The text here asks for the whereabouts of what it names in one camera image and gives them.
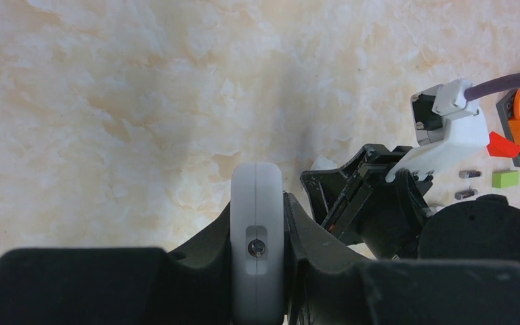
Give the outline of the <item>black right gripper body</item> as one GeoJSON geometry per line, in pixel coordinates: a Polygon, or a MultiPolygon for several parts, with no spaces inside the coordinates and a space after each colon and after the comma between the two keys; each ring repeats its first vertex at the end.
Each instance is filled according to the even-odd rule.
{"type": "Polygon", "coordinates": [[[392,182],[388,172],[411,148],[366,144],[344,166],[347,183],[331,210],[331,233],[346,245],[364,243],[379,259],[417,259],[427,221],[424,195],[432,177],[419,181],[409,171],[392,182]]]}

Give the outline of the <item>white remote control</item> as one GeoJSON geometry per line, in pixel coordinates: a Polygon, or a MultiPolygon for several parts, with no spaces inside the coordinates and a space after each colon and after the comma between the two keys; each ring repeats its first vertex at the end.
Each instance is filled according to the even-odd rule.
{"type": "Polygon", "coordinates": [[[284,197],[270,162],[238,165],[230,198],[231,310],[235,324],[284,319],[284,197]]]}

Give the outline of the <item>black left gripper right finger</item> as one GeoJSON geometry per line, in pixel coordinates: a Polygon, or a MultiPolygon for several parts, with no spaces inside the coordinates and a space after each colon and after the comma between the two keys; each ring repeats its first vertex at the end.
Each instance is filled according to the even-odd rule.
{"type": "Polygon", "coordinates": [[[367,259],[284,204],[290,324],[520,324],[520,262],[367,259]]]}

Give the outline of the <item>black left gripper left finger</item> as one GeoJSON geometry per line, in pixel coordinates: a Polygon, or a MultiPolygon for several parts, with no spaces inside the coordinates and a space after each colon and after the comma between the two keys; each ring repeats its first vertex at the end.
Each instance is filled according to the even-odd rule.
{"type": "Polygon", "coordinates": [[[228,324],[230,211],[175,250],[18,248],[0,257],[0,324],[228,324]]]}

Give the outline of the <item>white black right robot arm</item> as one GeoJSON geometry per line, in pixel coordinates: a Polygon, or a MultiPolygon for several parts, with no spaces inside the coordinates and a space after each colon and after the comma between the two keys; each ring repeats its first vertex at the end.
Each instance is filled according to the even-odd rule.
{"type": "Polygon", "coordinates": [[[430,212],[424,196],[432,175],[420,180],[404,168],[385,179],[409,151],[366,144],[341,167],[303,172],[316,223],[343,244],[365,244],[379,259],[520,262],[520,209],[488,194],[430,212]]]}

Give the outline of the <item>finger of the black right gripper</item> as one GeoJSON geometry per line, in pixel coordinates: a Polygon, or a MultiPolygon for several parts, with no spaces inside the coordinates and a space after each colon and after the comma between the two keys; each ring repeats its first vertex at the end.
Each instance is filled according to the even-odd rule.
{"type": "Polygon", "coordinates": [[[354,198],[350,182],[361,161],[354,156],[334,170],[302,172],[301,184],[308,195],[313,218],[320,226],[351,226],[355,210],[349,205],[354,198]]]}

